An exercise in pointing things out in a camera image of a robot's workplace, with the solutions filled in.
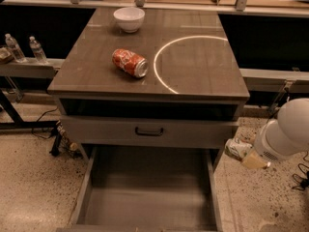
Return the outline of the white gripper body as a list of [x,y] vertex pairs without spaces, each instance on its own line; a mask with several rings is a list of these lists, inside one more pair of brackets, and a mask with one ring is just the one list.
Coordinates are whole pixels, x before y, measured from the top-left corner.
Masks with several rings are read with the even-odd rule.
[[263,125],[254,140],[254,149],[260,157],[271,162],[288,160],[304,151],[304,146],[292,141],[276,120]]

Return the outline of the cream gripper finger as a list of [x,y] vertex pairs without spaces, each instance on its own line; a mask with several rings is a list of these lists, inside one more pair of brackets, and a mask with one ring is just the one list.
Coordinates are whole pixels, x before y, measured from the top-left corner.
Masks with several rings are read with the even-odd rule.
[[254,144],[255,137],[241,136],[240,140],[244,143]]
[[263,159],[255,150],[251,150],[242,160],[241,164],[248,169],[267,169],[270,162]]

